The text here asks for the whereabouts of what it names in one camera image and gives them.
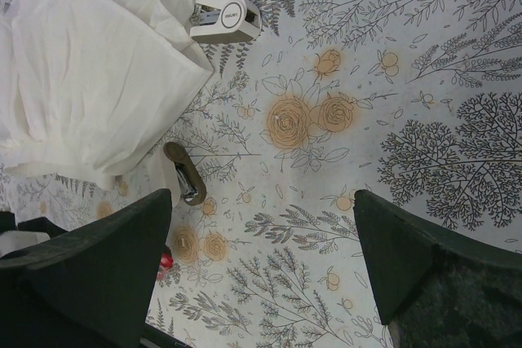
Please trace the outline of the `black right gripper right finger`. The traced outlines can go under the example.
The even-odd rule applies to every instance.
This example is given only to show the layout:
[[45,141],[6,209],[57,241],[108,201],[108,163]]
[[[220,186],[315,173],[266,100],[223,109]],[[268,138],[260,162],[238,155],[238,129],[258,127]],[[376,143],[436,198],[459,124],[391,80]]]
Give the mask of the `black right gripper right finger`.
[[519,347],[521,256],[367,190],[354,217],[381,323],[395,347]]

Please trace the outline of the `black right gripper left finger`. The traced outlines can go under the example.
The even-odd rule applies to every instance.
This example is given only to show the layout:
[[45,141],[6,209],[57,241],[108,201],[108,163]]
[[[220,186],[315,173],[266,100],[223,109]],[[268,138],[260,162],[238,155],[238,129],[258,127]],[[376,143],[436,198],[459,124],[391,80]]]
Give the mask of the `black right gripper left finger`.
[[138,347],[172,213],[163,188],[1,259],[3,347]]

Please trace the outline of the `red white staples box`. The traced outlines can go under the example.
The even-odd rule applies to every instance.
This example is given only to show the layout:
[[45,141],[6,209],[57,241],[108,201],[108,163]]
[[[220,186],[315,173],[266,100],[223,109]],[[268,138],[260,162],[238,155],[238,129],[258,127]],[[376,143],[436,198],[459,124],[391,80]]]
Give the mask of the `red white staples box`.
[[168,253],[163,253],[161,256],[160,266],[157,273],[157,279],[162,280],[165,275],[169,273],[174,265],[173,258]]

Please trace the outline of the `brown small stapler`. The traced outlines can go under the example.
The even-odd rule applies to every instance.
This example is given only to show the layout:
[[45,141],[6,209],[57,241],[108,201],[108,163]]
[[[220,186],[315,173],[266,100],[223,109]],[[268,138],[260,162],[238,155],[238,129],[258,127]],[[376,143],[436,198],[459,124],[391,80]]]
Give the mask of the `brown small stapler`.
[[206,185],[187,150],[178,143],[168,142],[163,146],[163,152],[175,165],[180,184],[180,199],[191,206],[202,204],[207,194]]

